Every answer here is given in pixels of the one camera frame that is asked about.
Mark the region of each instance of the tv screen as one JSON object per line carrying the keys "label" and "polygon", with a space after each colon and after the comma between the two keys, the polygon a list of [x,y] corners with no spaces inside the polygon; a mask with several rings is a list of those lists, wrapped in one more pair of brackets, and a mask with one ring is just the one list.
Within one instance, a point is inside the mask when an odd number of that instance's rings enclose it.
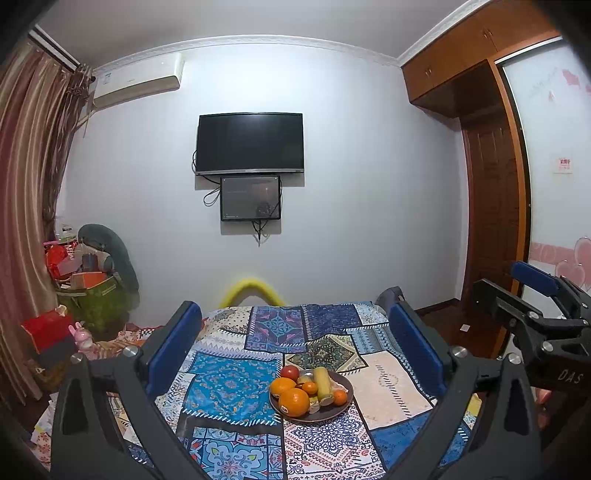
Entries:
{"label": "tv screen", "polygon": [[200,115],[195,173],[304,171],[301,113]]}
{"label": "tv screen", "polygon": [[220,188],[222,222],[281,218],[280,182],[275,175],[223,177]]}

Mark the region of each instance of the silver bolt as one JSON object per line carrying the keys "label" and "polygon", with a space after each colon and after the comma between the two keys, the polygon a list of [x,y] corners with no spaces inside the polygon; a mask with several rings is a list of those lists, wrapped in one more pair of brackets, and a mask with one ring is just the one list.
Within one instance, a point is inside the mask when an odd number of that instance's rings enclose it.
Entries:
{"label": "silver bolt", "polygon": [[511,352],[509,355],[507,355],[507,358],[513,365],[519,365],[521,363],[521,357],[516,353]]}
{"label": "silver bolt", "polygon": [[544,352],[552,352],[554,350],[554,346],[550,342],[542,342],[542,350]]}
{"label": "silver bolt", "polygon": [[455,345],[452,347],[452,353],[456,358],[464,358],[468,355],[468,349],[463,346]]}
{"label": "silver bolt", "polygon": [[135,345],[128,345],[123,349],[123,354],[125,356],[136,356],[139,352],[139,348]]}
{"label": "silver bolt", "polygon": [[76,364],[79,364],[80,362],[82,362],[83,358],[84,358],[83,353],[76,352],[76,353],[73,353],[72,356],[70,357],[70,362],[72,362],[74,365],[76,365]]}

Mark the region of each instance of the orange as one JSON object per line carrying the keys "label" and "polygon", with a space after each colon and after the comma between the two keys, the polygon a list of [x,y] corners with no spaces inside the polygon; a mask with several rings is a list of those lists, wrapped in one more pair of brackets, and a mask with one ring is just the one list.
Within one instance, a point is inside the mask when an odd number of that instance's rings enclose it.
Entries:
{"label": "orange", "polygon": [[305,382],[300,388],[308,395],[316,395],[316,392],[318,392],[318,385],[314,382]]}
{"label": "orange", "polygon": [[271,391],[271,395],[273,395],[275,398],[279,398],[285,390],[289,390],[295,386],[296,382],[294,382],[291,378],[279,377],[271,382],[269,390]]}
{"label": "orange", "polygon": [[310,397],[300,388],[285,390],[279,397],[279,409],[288,417],[299,417],[308,412]]}
{"label": "orange", "polygon": [[347,403],[347,392],[345,390],[334,390],[333,396],[335,398],[333,400],[335,405],[341,406]]}

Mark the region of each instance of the white air conditioner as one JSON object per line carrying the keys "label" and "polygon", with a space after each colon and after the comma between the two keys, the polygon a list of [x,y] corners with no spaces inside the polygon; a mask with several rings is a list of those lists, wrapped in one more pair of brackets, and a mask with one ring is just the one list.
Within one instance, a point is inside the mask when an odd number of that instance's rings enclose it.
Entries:
{"label": "white air conditioner", "polygon": [[96,82],[96,109],[117,103],[178,90],[183,75],[183,59],[180,53],[160,55],[140,60],[99,75]]}

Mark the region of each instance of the dark plate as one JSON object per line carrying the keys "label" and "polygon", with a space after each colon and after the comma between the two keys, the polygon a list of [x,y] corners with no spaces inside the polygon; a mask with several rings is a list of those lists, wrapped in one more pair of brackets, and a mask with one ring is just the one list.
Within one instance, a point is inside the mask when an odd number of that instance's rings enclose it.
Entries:
{"label": "dark plate", "polygon": [[301,417],[293,418],[288,417],[287,415],[281,412],[281,410],[279,409],[279,402],[275,397],[271,395],[271,393],[269,393],[269,402],[271,402],[271,407],[273,407],[273,409],[282,417],[285,417],[291,421],[299,421],[302,423],[317,423],[319,421],[330,420],[335,418],[337,415],[340,415],[345,410],[347,410],[347,408],[349,408],[349,405],[351,405],[351,402],[353,401],[353,385],[351,385],[351,382],[347,380],[345,377],[338,374],[337,372],[333,372],[332,370],[329,370],[329,377],[332,378],[335,382],[343,385],[347,390],[349,390],[349,392],[347,393],[347,402],[341,405],[340,407],[337,407],[336,405],[328,405],[326,407],[320,407],[320,410],[316,413],[306,413]]}

